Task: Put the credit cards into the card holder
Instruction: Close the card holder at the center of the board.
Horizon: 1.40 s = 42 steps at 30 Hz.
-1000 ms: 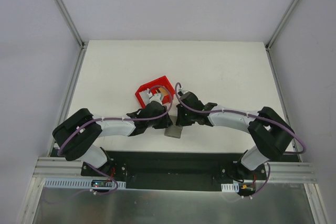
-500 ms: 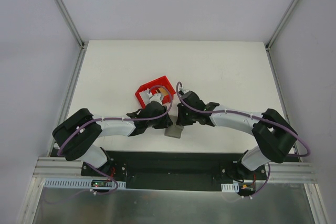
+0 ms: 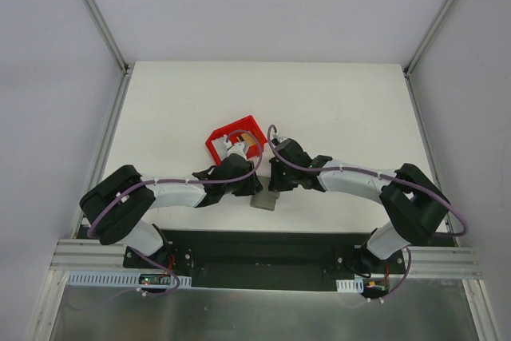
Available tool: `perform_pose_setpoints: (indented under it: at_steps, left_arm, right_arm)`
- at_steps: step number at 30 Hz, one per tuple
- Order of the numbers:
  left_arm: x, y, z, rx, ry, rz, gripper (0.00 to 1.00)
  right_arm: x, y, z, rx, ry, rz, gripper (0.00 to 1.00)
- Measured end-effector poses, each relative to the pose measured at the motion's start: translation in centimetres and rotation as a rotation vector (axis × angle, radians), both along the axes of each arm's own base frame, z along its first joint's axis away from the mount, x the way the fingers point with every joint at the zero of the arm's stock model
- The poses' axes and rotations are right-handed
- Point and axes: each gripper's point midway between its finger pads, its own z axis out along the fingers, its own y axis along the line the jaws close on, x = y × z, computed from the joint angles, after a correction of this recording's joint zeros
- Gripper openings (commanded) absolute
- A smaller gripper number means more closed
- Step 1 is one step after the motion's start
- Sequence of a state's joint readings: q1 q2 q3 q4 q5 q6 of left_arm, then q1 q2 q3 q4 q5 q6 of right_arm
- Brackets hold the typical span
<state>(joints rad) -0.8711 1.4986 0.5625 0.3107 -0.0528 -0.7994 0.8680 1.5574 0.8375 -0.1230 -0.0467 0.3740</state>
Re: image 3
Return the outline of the gold credit card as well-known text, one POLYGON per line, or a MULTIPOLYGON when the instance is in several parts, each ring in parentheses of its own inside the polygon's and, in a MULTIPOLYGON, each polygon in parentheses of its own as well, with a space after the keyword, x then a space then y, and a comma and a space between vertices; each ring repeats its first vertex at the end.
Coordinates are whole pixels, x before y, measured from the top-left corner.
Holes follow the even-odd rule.
POLYGON ((246 142, 248 146, 253 146, 256 144, 256 140, 253 139, 252 136, 248 133, 241 133, 240 140, 246 142))

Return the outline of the grey leather card holder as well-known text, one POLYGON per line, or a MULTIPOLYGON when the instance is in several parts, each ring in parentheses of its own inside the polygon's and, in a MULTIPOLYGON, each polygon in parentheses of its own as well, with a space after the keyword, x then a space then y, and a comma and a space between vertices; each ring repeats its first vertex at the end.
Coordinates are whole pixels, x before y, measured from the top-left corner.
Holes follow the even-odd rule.
POLYGON ((279 194, 260 192, 251 197, 250 206, 266 211, 274 211, 279 194))

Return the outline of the red plastic bin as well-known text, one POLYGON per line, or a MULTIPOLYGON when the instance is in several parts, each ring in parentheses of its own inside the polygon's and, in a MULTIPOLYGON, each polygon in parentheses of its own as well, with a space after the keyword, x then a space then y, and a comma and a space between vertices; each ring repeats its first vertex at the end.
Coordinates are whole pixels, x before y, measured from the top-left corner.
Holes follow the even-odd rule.
POLYGON ((264 136, 262 129, 252 115, 243 117, 237 121, 224 125, 212 131, 208 139, 205 141, 206 148, 212 156, 216 165, 227 156, 227 150, 240 140, 241 133, 248 133, 255 139, 255 145, 250 146, 247 156, 253 158, 260 155, 257 143, 261 148, 267 144, 267 138, 264 136))

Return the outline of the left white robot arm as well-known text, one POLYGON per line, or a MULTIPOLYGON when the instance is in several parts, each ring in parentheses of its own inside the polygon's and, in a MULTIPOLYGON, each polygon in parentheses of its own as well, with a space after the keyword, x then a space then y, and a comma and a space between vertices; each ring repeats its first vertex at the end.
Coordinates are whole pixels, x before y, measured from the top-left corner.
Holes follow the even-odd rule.
POLYGON ((103 245, 122 244, 141 254, 151 268, 168 261, 168 241, 153 224, 143 221, 157 208, 203 208, 228 194, 253 196, 263 189, 253 162, 231 154, 219 165, 183 178, 144 176, 133 165, 123 165, 79 201, 90 223, 88 237, 103 245))

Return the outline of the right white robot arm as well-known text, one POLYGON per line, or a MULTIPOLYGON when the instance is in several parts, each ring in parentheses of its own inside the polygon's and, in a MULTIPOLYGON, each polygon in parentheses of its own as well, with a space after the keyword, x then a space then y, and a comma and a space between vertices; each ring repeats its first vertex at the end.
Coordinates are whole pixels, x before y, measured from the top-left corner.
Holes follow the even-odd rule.
POLYGON ((408 245, 427 245, 448 212, 449 201, 415 165, 405 163, 387 174, 344 165, 329 156, 312 158, 291 138, 274 138, 271 144, 271 191, 301 186, 341 192, 383 206, 389 221, 372 232, 359 253, 359 263, 367 272, 380 271, 390 256, 408 245))

